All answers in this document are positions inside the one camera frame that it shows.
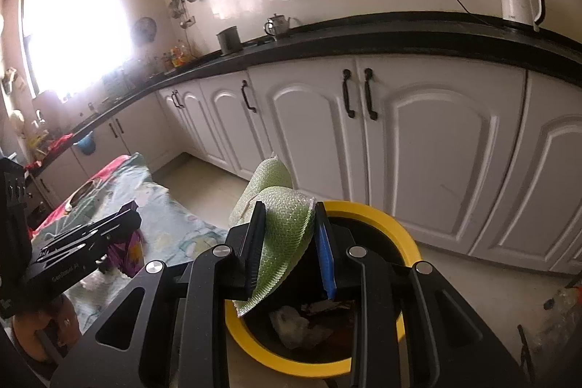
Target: cabinet handle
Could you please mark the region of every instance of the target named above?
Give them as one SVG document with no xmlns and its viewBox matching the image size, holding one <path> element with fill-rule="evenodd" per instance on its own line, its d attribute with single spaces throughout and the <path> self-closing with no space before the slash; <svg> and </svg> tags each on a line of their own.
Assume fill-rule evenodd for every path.
<svg viewBox="0 0 582 388">
<path fill-rule="evenodd" d="M 117 122 L 117 126 L 119 127 L 119 130 L 121 130 L 121 133 L 125 133 L 123 132 L 123 127 L 121 126 L 121 122 L 119 122 L 119 119 L 117 117 L 115 118 L 115 122 Z"/>
<path fill-rule="evenodd" d="M 346 107 L 347 116 L 350 119 L 356 117 L 356 111 L 350 109 L 350 93 L 347 90 L 347 80 L 351 78 L 351 71 L 349 69 L 343 70 L 343 82 L 342 82 L 342 90 L 343 90 L 343 105 Z"/>
<path fill-rule="evenodd" d="M 172 102 L 174 103 L 174 107 L 176 107 L 177 109 L 180 109 L 180 106 L 178 106 L 176 104 L 176 99 L 174 98 L 174 94 L 176 94 L 176 91 L 172 91 Z"/>
<path fill-rule="evenodd" d="M 178 103 L 178 107 L 181 107 L 182 109 L 185 109 L 186 106 L 184 106 L 184 104 L 180 104 L 180 99 L 178 98 L 178 90 L 177 89 L 174 91 L 174 94 L 176 95 L 176 101 Z"/>
<path fill-rule="evenodd" d="M 243 94 L 243 99 L 244 99 L 244 103 L 247 105 L 247 109 L 249 111 L 254 112 L 255 114 L 257 113 L 257 108 L 256 107 L 251 107 L 250 104 L 248 103 L 248 99 L 247 99 L 247 94 L 244 92 L 244 88 L 248 87 L 248 83 L 246 79 L 243 79 L 243 85 L 240 87 L 240 92 Z"/>
<path fill-rule="evenodd" d="M 39 181 L 40 181 L 40 184 L 41 184 L 41 185 L 43 185 L 43 188 L 44 188 L 44 189 L 45 189 L 47 192 L 50 192 L 50 189 L 48 189 L 48 188 L 47 188 L 47 185 L 45 185 L 45 183 L 44 183 L 43 179 L 42 179 L 42 178 L 40 178 L 40 179 L 39 179 Z"/>
<path fill-rule="evenodd" d="M 119 138 L 117 136 L 117 133 L 115 133 L 115 129 L 113 128 L 113 126 L 111 125 L 111 122 L 109 123 L 109 128 L 111 129 L 111 131 L 113 132 L 113 135 L 115 136 L 115 138 Z"/>
<path fill-rule="evenodd" d="M 372 79 L 372 76 L 374 76 L 374 72 L 372 69 L 366 68 L 364 70 L 364 74 L 366 75 L 366 83 L 364 83 L 364 92 L 366 93 L 366 107 L 368 108 L 370 119 L 377 120 L 378 113 L 372 108 L 372 93 L 370 92 L 370 79 Z"/>
</svg>

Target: silver screw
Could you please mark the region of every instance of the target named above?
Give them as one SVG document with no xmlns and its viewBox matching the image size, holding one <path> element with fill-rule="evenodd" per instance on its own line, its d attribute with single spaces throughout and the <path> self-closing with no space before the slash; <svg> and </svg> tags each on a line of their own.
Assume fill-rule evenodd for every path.
<svg viewBox="0 0 582 388">
<path fill-rule="evenodd" d="M 159 260 L 153 260 L 145 266 L 145 270 L 148 273 L 158 273 L 162 271 L 162 268 L 164 268 L 164 263 Z"/>
<path fill-rule="evenodd" d="M 354 256 L 356 258 L 363 258 L 366 256 L 366 253 L 368 253 L 368 251 L 364 247 L 360 247 L 359 245 L 351 247 L 350 250 L 348 250 L 348 252 L 350 253 L 351 256 Z"/>
<path fill-rule="evenodd" d="M 418 262 L 416 271 L 422 275 L 430 275 L 432 273 L 432 265 L 428 262 Z"/>
<path fill-rule="evenodd" d="M 212 253 L 215 256 L 226 256 L 231 253 L 231 248 L 228 245 L 218 245 L 212 249 Z"/>
</svg>

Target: yellow trash can rim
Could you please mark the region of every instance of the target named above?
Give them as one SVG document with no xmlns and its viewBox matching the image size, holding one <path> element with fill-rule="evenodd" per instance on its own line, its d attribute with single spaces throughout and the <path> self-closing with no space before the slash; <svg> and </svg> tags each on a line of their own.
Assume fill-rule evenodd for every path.
<svg viewBox="0 0 582 388">
<path fill-rule="evenodd" d="M 404 264 L 412 266 L 422 260 L 418 247 L 410 234 L 394 218 L 365 204 L 349 201 L 324 201 L 329 217 L 347 217 L 371 225 L 385 234 L 400 252 Z M 225 301 L 225 319 L 232 338 L 256 361 L 287 375 L 307 378 L 331 378 L 350 372 L 351 358 L 325 364 L 308 364 L 281 357 L 263 347 L 248 330 L 243 319 L 236 315 L 232 301 Z M 396 320 L 398 340 L 404 337 L 402 313 Z"/>
</svg>

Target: tile floor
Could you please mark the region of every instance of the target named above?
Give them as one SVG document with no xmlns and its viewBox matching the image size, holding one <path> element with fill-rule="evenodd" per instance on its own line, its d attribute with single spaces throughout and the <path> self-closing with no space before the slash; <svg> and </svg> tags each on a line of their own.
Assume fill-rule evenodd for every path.
<svg viewBox="0 0 582 388">
<path fill-rule="evenodd" d="M 228 217 L 247 182 L 192 157 L 178 158 L 154 175 L 189 211 L 217 227 L 228 228 Z M 473 306 L 497 337 L 519 360 L 517 325 L 543 320 L 542 303 L 566 279 L 490 265 L 419 245 L 431 262 Z M 321 380 L 295 378 L 263 367 L 229 338 L 229 372 L 233 388 L 323 388 Z"/>
</svg>

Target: black countertop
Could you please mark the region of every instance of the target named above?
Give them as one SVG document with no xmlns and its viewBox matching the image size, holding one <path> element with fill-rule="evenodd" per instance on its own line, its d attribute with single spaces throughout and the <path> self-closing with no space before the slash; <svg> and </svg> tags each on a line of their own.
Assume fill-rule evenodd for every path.
<svg viewBox="0 0 582 388">
<path fill-rule="evenodd" d="M 128 96 L 78 130 L 61 153 L 120 110 L 159 89 L 275 61 L 379 53 L 458 56 L 531 69 L 582 87 L 582 44 L 497 17 L 462 12 L 389 12 L 304 25 L 292 29 L 286 39 L 268 39 L 248 41 L 243 51 L 232 55 L 209 53 L 180 67 L 173 76 Z M 57 157 L 47 157 L 31 174 L 38 176 Z"/>
</svg>

